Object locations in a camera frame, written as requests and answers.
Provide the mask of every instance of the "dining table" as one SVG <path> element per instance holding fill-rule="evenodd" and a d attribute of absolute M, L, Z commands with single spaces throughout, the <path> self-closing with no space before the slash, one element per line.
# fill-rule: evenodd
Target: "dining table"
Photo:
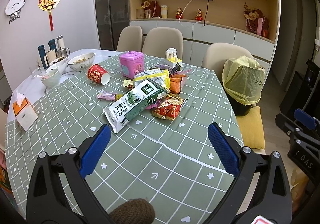
<path fill-rule="evenodd" d="M 33 104 L 37 120 L 25 131 L 12 111 L 12 96 L 6 124 L 7 170 L 20 214 L 26 216 L 28 186 L 37 157 L 64 154 L 94 136 L 109 124 L 103 109 L 112 101 L 97 99 L 101 90 L 124 94 L 120 52 L 82 49 L 70 53 L 95 52 L 95 61 L 110 74 L 108 84 L 97 84 L 87 71 L 68 67 L 60 83 L 49 90 L 39 78 L 29 76 L 16 90 Z M 165 59 L 144 54 L 144 69 Z M 183 64 L 190 70 L 179 96 L 187 99 L 175 120 L 154 117 L 149 110 L 118 133 L 111 133 L 94 172 L 86 176 L 93 194 L 110 213 L 134 198 L 143 198 L 155 209 L 153 223 L 203 223 L 230 187 L 228 174 L 207 135 L 216 122 L 228 136 L 243 146 L 236 117 L 214 71 Z M 68 181 L 61 183 L 72 210 L 81 214 Z"/>

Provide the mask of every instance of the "doorway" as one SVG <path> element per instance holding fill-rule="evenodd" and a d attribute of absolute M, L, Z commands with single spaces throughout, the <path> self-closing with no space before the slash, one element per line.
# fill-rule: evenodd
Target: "doorway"
<path fill-rule="evenodd" d="M 315 0 L 297 0 L 297 27 L 289 65 L 281 84 L 288 90 L 295 71 L 304 77 L 315 51 L 317 13 Z"/>

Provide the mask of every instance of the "dark teal thermos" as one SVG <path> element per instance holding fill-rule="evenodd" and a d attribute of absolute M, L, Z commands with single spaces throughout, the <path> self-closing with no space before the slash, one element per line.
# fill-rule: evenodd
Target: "dark teal thermos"
<path fill-rule="evenodd" d="M 50 50 L 54 49 L 55 51 L 57 51 L 56 41 L 54 39 L 49 40 L 48 45 L 50 47 Z"/>
<path fill-rule="evenodd" d="M 40 59 L 41 59 L 43 68 L 47 69 L 48 67 L 45 65 L 45 62 L 44 62 L 44 56 L 45 56 L 44 45 L 38 46 L 38 51 L 39 51 L 39 55 L 40 55 Z"/>

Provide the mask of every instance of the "trash bin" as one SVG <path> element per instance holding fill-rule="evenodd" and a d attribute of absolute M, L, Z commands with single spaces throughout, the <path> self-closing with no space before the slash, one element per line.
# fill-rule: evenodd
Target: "trash bin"
<path fill-rule="evenodd" d="M 222 72 L 223 88 L 236 116 L 249 113 L 261 98 L 265 69 L 246 56 L 228 59 Z"/>

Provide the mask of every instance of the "white tabletop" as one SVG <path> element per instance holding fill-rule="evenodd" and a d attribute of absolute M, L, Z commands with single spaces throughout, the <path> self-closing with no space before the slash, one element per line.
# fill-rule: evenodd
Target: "white tabletop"
<path fill-rule="evenodd" d="M 99 49 L 81 49 L 81 50 L 70 53 L 69 59 L 72 59 L 78 55 L 82 55 L 90 52 L 96 53 L 94 63 L 102 62 L 106 60 L 108 57 L 112 57 L 120 53 L 117 51 L 108 51 L 108 50 L 99 50 Z M 67 67 L 66 72 L 60 78 L 60 83 L 62 83 L 66 79 L 72 78 L 76 74 L 79 74 L 79 72 L 72 71 L 70 67 Z M 42 84 L 41 79 L 39 77 L 33 78 L 30 75 L 13 91 L 12 98 L 10 101 L 9 111 L 8 111 L 7 122 L 15 119 L 12 104 L 17 100 L 17 97 L 16 97 L 17 90 L 19 93 L 25 95 L 27 99 L 31 102 L 31 104 L 35 103 L 45 94 L 45 92 L 49 91 L 48 89 L 46 90 L 46 87 Z"/>

